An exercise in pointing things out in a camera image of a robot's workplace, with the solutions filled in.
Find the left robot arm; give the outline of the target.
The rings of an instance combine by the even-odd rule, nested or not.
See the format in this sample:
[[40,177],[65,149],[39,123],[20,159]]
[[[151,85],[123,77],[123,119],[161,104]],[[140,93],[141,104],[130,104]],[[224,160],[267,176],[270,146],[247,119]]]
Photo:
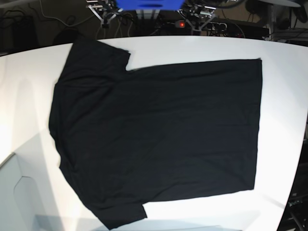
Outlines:
[[177,12],[190,27],[190,34],[194,36],[213,28],[216,9],[204,0],[185,0]]

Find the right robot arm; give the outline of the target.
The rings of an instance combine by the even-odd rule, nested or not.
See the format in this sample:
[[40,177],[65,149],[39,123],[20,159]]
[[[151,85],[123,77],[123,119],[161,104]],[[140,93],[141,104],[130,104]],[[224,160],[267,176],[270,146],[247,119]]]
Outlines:
[[87,0],[86,3],[86,7],[99,19],[102,28],[109,28],[111,21],[123,12],[115,0]]

